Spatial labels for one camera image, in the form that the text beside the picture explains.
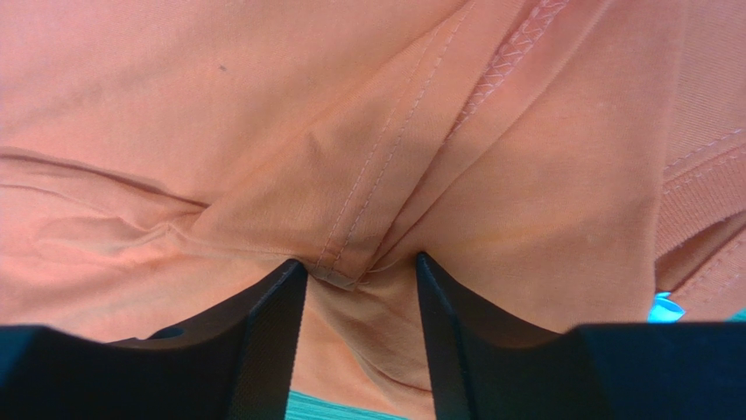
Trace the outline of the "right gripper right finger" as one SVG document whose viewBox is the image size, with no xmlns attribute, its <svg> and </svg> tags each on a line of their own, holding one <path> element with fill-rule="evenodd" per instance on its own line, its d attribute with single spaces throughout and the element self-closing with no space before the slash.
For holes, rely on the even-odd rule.
<svg viewBox="0 0 746 420">
<path fill-rule="evenodd" d="M 439 419 L 742 419 L 742 322 L 579 325 L 555 333 L 416 259 Z"/>
</svg>

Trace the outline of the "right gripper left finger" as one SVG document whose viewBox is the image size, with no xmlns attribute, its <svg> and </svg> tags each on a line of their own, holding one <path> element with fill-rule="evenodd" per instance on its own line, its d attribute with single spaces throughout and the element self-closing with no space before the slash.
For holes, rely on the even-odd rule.
<svg viewBox="0 0 746 420">
<path fill-rule="evenodd" d="M 305 304 L 295 260 L 145 339 L 1 330 L 4 419 L 281 419 Z"/>
</svg>

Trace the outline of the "orange t shirt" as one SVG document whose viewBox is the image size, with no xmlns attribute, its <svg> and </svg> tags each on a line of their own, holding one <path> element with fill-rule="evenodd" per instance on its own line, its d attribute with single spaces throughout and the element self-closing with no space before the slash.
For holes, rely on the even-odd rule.
<svg viewBox="0 0 746 420">
<path fill-rule="evenodd" d="M 744 2 L 2 2 L 3 324 L 145 337 L 295 258 L 293 387 L 431 419 L 421 251 L 556 333 L 742 311 Z"/>
</svg>

